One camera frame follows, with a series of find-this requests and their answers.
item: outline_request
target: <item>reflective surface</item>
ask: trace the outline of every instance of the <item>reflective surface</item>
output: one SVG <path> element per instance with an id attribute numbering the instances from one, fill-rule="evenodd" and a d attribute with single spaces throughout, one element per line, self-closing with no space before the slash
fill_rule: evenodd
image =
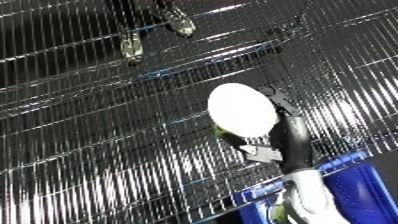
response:
<path id="1" fill-rule="evenodd" d="M 206 102 L 227 82 L 281 88 L 322 156 L 397 148 L 397 1 L 175 1 L 190 39 L 150 2 L 129 66 L 105 1 L 1 1 L 2 223 L 192 223 L 240 206 L 233 193 L 279 171 L 214 137 Z"/>

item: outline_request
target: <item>blue bin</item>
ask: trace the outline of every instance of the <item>blue bin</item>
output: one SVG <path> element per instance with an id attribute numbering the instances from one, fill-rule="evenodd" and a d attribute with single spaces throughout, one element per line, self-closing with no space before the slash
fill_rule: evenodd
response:
<path id="1" fill-rule="evenodd" d="M 322 164 L 322 172 L 338 170 L 343 166 L 364 161 L 365 152 L 355 152 Z M 351 168 L 325 177 L 325 184 L 335 196 L 341 213 L 351 224 L 397 224 L 397 207 L 384 186 L 379 174 L 370 162 L 361 162 Z M 264 184 L 256 189 L 243 192 L 246 200 L 258 195 L 270 194 L 282 188 L 280 179 Z M 243 202 L 242 194 L 235 199 Z M 267 220 L 267 207 L 273 204 L 270 198 L 240 209 L 244 224 L 271 224 Z"/>

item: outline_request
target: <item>shoe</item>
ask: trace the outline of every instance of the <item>shoe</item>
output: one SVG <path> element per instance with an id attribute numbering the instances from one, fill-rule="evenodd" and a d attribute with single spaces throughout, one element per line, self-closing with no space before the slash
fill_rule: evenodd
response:
<path id="1" fill-rule="evenodd" d="M 170 28 L 179 36 L 192 37 L 196 30 L 192 20 L 174 4 L 166 7 L 155 5 L 153 15 L 162 21 L 168 22 Z"/>
<path id="2" fill-rule="evenodd" d="M 120 50 L 123 58 L 125 58 L 130 65 L 140 63 L 142 54 L 144 53 L 140 34 L 124 29 L 120 36 Z"/>

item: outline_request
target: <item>sneaker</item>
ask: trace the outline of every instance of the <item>sneaker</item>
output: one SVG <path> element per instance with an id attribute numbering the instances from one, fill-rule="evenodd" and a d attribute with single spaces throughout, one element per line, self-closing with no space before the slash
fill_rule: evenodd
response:
<path id="1" fill-rule="evenodd" d="M 192 20 L 174 4 L 166 7 L 156 5 L 153 15 L 162 21 L 168 22 L 170 28 L 182 37 L 192 37 L 196 30 Z"/>
<path id="2" fill-rule="evenodd" d="M 139 33 L 130 32 L 128 30 L 122 31 L 120 37 L 120 50 L 123 58 L 125 58 L 130 65 L 140 63 L 142 60 L 143 48 Z"/>

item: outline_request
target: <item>yellow-green object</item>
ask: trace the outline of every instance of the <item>yellow-green object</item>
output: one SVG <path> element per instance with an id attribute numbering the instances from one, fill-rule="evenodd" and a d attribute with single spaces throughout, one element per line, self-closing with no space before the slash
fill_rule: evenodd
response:
<path id="1" fill-rule="evenodd" d="M 274 224 L 290 224 L 283 205 L 274 205 L 270 212 L 270 221 Z"/>
<path id="2" fill-rule="evenodd" d="M 222 129 L 217 125 L 214 126 L 214 131 L 218 138 L 226 141 L 229 145 L 236 149 L 239 149 L 239 147 L 242 145 L 247 145 L 246 141 L 243 138 Z"/>
<path id="3" fill-rule="evenodd" d="M 214 125 L 214 131 L 216 132 L 216 135 L 217 135 L 218 137 L 221 137 L 221 136 L 223 136 L 223 135 L 226 134 L 226 133 L 232 134 L 231 132 L 228 132 L 228 131 L 222 129 L 222 128 L 220 128 L 220 127 L 217 126 L 217 125 Z"/>

